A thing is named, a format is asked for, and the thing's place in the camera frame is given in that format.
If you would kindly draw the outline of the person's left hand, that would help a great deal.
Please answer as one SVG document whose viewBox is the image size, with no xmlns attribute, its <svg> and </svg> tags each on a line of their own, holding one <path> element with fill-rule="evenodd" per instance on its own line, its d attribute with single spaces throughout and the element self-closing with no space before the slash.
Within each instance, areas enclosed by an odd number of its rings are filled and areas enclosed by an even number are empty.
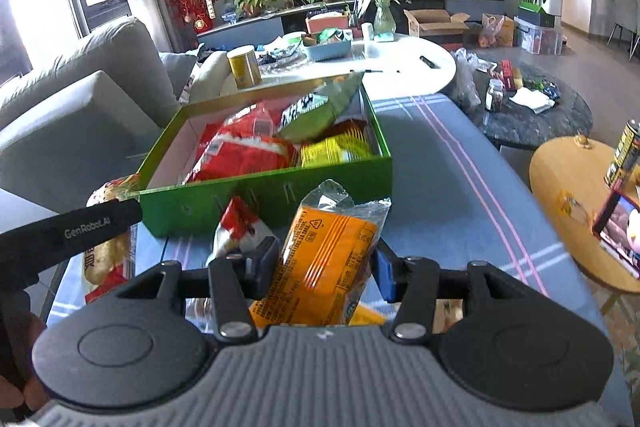
<svg viewBox="0 0 640 427">
<path fill-rule="evenodd" d="M 24 383 L 12 384 L 8 380 L 9 369 L 1 364 L 1 407 L 13 410 L 26 405 L 32 412 L 37 412 L 47 404 L 49 396 L 32 368 L 32 347 L 47 325 L 32 312 L 17 313 L 4 324 L 9 340 L 2 341 L 1 353 L 11 357 Z"/>
</svg>

